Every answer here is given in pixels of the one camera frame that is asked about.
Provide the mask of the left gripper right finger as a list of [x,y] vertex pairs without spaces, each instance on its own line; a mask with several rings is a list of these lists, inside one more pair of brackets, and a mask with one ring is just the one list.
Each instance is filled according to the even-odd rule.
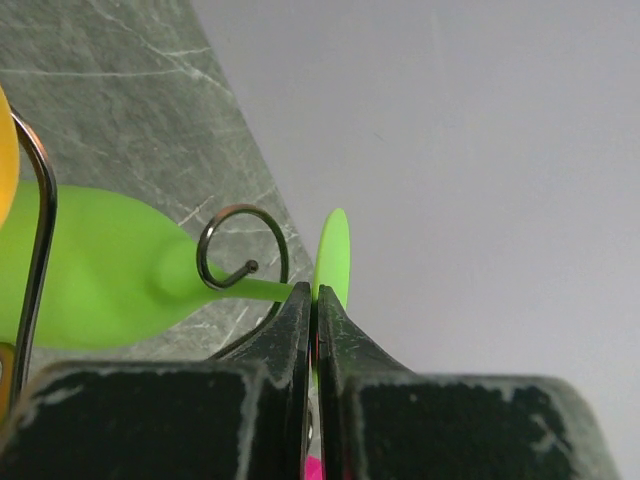
[[316,365],[328,479],[614,479],[598,422],[568,382],[419,374],[321,287]]

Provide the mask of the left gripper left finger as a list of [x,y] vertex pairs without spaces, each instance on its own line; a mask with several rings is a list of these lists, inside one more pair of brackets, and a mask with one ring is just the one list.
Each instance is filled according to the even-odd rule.
[[1,436],[5,479],[300,479],[311,291],[202,361],[68,361],[28,385]]

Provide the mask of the pink wine glass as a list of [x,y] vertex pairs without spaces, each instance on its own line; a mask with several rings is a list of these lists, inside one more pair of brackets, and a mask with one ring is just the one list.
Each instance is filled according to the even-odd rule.
[[309,455],[305,462],[305,480],[323,480],[323,467],[319,458]]

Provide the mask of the green wine glass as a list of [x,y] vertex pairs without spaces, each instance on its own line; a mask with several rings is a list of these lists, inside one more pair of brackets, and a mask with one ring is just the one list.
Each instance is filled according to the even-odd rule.
[[[19,184],[1,227],[1,342],[14,343],[39,210],[35,182]],[[350,280],[346,214],[325,221],[314,272],[346,306]],[[35,345],[100,350],[159,335],[210,302],[282,302],[292,286],[245,277],[224,290],[200,278],[196,242],[149,205],[122,194],[72,185],[58,190],[58,211],[38,312]]]

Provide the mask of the orange wine glass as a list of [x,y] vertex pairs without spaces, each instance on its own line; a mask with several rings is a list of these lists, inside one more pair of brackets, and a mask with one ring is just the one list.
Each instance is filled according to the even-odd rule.
[[0,223],[11,210],[19,182],[19,140],[4,90],[0,92]]

